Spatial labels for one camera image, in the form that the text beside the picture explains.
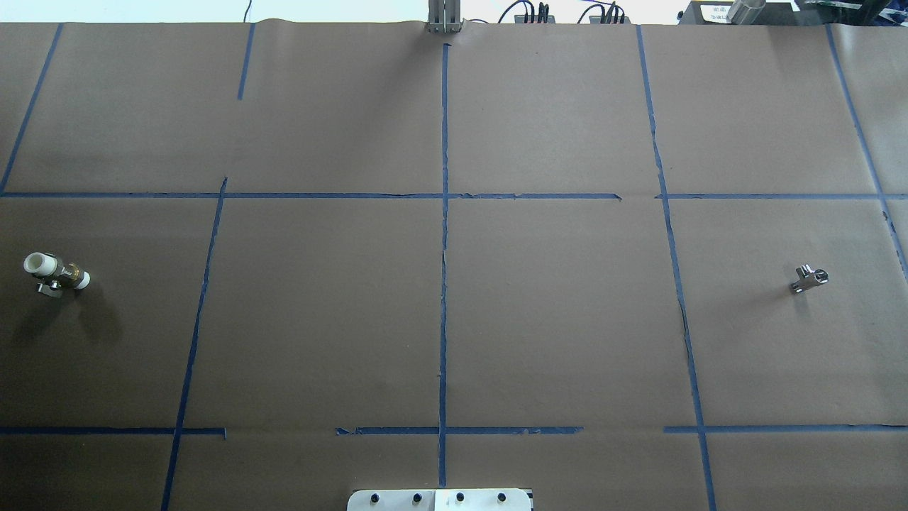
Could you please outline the chrome angle valve fitting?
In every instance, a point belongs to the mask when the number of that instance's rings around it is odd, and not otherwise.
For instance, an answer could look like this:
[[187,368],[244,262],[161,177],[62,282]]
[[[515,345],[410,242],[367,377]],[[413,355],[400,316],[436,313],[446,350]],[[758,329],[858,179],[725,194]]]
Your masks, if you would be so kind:
[[795,268],[795,272],[797,272],[798,278],[790,284],[790,291],[794,295],[804,293],[808,289],[821,287],[829,282],[829,275],[824,269],[813,269],[808,264],[799,265],[798,268]]

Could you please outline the brown paper table cover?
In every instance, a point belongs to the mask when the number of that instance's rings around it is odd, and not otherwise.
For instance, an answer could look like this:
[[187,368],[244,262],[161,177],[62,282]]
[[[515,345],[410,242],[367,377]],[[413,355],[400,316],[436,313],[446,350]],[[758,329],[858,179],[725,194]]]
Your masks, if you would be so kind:
[[3,24],[4,510],[508,486],[906,508],[904,29]]

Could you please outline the aluminium frame post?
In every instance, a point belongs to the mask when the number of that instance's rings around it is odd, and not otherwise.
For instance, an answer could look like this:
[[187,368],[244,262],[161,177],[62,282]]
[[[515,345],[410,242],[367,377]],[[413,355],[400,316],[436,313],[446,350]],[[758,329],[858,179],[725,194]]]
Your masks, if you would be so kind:
[[461,32],[463,29],[462,5],[460,0],[428,0],[427,32],[439,35]]

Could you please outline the white mount base plate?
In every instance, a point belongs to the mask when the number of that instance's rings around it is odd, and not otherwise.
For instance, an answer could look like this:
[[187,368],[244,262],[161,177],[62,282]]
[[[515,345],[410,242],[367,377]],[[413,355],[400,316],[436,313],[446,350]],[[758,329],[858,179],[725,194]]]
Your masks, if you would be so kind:
[[521,488],[357,490],[347,510],[533,510],[533,494]]

